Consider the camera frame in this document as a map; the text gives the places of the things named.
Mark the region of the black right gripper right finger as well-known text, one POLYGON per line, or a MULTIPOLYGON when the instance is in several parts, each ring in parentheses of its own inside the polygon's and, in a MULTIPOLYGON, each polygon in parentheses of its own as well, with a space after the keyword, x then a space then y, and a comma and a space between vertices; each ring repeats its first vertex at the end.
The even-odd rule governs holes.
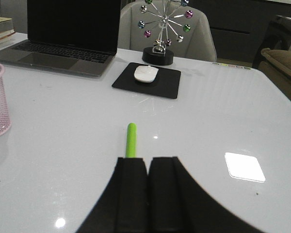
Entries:
POLYGON ((177 157, 153 158, 148 174, 152 233, 258 233, 212 198, 177 157))

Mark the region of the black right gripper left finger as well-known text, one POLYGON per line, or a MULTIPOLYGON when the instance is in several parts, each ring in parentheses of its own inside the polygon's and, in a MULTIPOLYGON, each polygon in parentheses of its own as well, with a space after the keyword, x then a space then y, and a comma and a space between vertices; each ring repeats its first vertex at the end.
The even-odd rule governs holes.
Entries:
POLYGON ((78 233, 148 232, 147 171, 142 158, 118 158, 113 174, 78 233))

